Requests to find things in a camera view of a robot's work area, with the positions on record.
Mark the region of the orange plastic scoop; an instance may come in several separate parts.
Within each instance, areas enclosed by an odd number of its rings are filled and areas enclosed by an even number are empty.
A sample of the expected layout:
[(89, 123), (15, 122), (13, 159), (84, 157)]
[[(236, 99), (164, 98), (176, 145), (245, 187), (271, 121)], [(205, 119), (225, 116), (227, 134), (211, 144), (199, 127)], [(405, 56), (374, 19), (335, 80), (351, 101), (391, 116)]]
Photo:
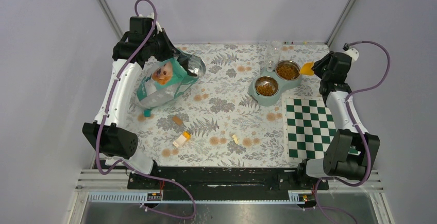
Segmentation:
[(299, 70), (299, 74), (313, 76), (314, 75), (314, 70), (312, 69), (313, 67), (314, 67), (314, 62), (306, 63)]

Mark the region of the green dog food bag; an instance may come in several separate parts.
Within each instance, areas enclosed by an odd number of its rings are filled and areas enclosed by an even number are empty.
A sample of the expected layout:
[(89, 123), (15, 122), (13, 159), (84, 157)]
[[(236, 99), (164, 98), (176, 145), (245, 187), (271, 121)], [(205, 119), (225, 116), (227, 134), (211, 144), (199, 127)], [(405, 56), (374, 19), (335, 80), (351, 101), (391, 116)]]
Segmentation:
[(147, 110), (183, 95), (206, 73), (201, 57), (177, 50), (177, 54), (150, 67), (136, 90), (138, 105)]

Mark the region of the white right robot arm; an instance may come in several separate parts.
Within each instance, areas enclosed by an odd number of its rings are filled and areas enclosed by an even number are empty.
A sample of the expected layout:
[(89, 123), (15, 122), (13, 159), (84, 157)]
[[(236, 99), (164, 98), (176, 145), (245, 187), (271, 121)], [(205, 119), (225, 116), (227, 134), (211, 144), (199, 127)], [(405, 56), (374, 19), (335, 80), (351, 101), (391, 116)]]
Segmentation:
[(347, 74), (359, 52), (355, 48), (345, 52), (329, 52), (322, 59), (306, 63), (302, 75), (316, 75), (319, 93), (331, 112), (335, 134), (323, 158), (302, 162), (305, 169), (296, 174), (296, 184), (310, 188), (316, 178), (348, 179), (350, 184), (363, 184), (371, 173), (380, 139), (370, 134), (360, 121), (353, 103), (353, 91), (346, 83)]

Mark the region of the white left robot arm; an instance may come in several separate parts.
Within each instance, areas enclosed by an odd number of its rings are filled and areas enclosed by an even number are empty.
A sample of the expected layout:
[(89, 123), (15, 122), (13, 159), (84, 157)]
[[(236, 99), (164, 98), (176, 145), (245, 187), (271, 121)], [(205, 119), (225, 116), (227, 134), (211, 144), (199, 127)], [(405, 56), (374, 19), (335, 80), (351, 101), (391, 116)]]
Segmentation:
[(147, 188), (159, 184), (160, 175), (153, 170), (153, 159), (138, 149), (138, 136), (128, 131), (126, 115), (135, 83), (149, 58), (164, 61), (180, 52), (159, 25), (156, 15), (132, 16), (129, 30), (116, 43), (112, 53), (112, 71), (103, 103), (91, 123), (84, 123), (82, 132), (95, 149), (95, 164), (102, 175), (122, 163), (140, 175)]

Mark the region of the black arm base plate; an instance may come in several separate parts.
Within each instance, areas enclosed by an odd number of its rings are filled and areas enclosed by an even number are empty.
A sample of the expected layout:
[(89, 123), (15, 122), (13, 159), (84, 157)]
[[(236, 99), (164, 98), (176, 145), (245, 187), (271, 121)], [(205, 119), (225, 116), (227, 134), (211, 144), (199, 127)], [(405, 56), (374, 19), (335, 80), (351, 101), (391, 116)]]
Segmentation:
[(329, 189), (327, 182), (306, 175), (303, 167), (250, 168), (250, 167), (169, 167), (154, 166), (152, 178), (130, 174), (127, 188), (131, 190), (162, 191), (164, 200), (188, 200), (180, 187), (161, 178), (175, 180), (184, 186), (196, 201), (276, 201), (288, 200), (289, 193), (311, 194)]

